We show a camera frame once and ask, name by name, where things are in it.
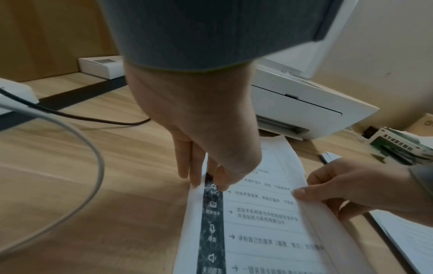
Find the white wall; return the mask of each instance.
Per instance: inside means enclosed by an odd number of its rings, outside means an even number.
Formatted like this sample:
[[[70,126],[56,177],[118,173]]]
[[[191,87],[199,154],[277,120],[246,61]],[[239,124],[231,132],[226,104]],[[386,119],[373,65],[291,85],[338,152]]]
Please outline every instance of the white wall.
[[[313,81],[381,108],[363,127],[433,113],[433,0],[359,0]]]

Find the brown cardboard box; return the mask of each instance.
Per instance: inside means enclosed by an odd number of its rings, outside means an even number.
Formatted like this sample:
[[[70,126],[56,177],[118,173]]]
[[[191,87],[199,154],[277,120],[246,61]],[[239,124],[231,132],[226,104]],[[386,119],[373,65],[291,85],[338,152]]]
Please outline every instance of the brown cardboard box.
[[[118,55],[95,0],[0,0],[0,77],[78,72],[78,58]]]
[[[406,128],[405,131],[418,136],[433,136],[433,115],[425,113],[418,121]]]

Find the black cable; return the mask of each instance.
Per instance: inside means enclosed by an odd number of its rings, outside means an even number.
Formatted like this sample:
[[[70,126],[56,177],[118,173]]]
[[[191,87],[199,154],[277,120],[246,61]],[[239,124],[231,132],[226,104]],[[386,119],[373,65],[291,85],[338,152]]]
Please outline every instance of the black cable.
[[[9,99],[12,99],[14,101],[17,101],[23,105],[26,105],[27,107],[31,107],[46,113],[50,113],[50,114],[54,114],[54,115],[58,115],[58,116],[62,116],[62,117],[66,117],[66,118],[71,118],[71,119],[76,119],[76,120],[82,120],[82,121],[90,121],[90,122],[97,122],[97,123],[105,123],[105,124],[111,124],[111,125],[129,125],[129,126],[134,126],[134,125],[142,125],[145,124],[147,122],[150,121],[150,118],[140,121],[140,122],[135,122],[135,123],[124,123],[124,122],[116,122],[116,121],[110,121],[110,120],[102,120],[102,119],[97,119],[97,118],[89,118],[89,117],[83,117],[83,116],[77,116],[77,115],[73,115],[73,114],[68,114],[68,113],[64,113],[64,112],[60,112],[60,111],[55,111],[43,106],[39,106],[35,103],[29,102],[25,99],[22,99],[21,97],[18,97],[10,92],[5,91],[4,89],[0,88],[0,94],[6,96]]]

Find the cable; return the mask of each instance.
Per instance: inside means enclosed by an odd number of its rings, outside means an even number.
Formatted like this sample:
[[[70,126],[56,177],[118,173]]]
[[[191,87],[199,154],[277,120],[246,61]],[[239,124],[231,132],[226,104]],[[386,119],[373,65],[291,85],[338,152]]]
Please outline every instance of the cable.
[[[109,121],[109,120],[102,120],[102,119],[96,119],[96,118],[89,118],[89,117],[83,117],[83,116],[77,116],[77,115],[73,115],[73,114],[68,114],[68,113],[64,113],[64,112],[60,112],[60,111],[55,111],[43,106],[39,106],[35,103],[32,103],[30,101],[27,101],[25,99],[22,99],[21,97],[18,97],[8,91],[5,91],[4,89],[0,88],[0,94],[6,96],[9,99],[12,99],[14,101],[17,101],[23,105],[26,105],[28,107],[46,112],[46,113],[51,113],[51,114],[55,114],[58,116],[62,116],[62,117],[66,117],[66,118],[71,118],[71,119],[76,119],[76,120],[82,120],[82,121],[90,121],[90,122],[98,122],[98,123],[105,123],[105,124],[111,124],[111,125],[129,125],[129,126],[134,126],[134,125],[142,125],[145,124],[147,122],[150,121],[150,118],[140,121],[140,122],[135,122],[135,123],[125,123],[125,122],[116,122],[116,121]]]
[[[90,147],[90,149],[96,155],[97,164],[98,164],[98,173],[97,173],[97,179],[96,179],[95,186],[93,187],[89,196],[79,206],[77,206],[75,209],[71,210],[67,214],[63,215],[59,219],[55,220],[54,222],[50,223],[49,225],[37,230],[36,232],[34,232],[34,233],[32,233],[32,234],[30,234],[30,235],[28,235],[22,239],[14,241],[5,247],[0,248],[0,256],[2,256],[2,255],[5,255],[6,253],[10,252],[11,250],[13,250],[13,249],[33,240],[35,238],[41,236],[45,232],[57,227],[58,225],[62,224],[63,222],[65,222],[66,220],[71,218],[74,214],[76,214],[78,211],[80,211],[83,207],[85,207],[90,202],[90,200],[92,200],[92,198],[96,195],[99,188],[101,187],[102,180],[104,178],[105,164],[104,164],[104,159],[102,158],[102,155],[101,155],[101,152],[99,151],[99,149],[75,127],[68,125],[64,122],[61,122],[60,120],[57,120],[57,119],[55,119],[55,118],[53,118],[53,117],[49,116],[48,114],[45,114],[41,111],[29,109],[27,107],[11,106],[11,105],[6,104],[4,102],[0,102],[0,108],[5,108],[5,109],[11,110],[11,111],[24,113],[24,114],[27,114],[27,115],[30,115],[30,116],[33,116],[36,118],[41,118],[41,119],[52,122],[56,125],[59,125],[60,127],[64,128],[64,129],[66,129],[67,131],[71,132],[79,140],[83,141],[86,145],[88,145]]]

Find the hand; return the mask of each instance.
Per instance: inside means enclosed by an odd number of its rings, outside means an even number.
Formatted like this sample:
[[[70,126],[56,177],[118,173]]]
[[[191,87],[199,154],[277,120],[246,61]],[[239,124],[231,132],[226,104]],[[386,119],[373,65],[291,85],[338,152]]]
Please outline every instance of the hand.
[[[208,172],[219,190],[240,181],[261,161],[260,138],[250,97],[254,65],[207,73],[145,69],[125,62],[137,103],[173,136],[179,176],[200,185]]]
[[[310,186],[295,189],[293,196],[323,201],[340,220],[381,209],[433,226],[433,198],[411,176],[408,166],[340,158],[312,172],[307,182]]]

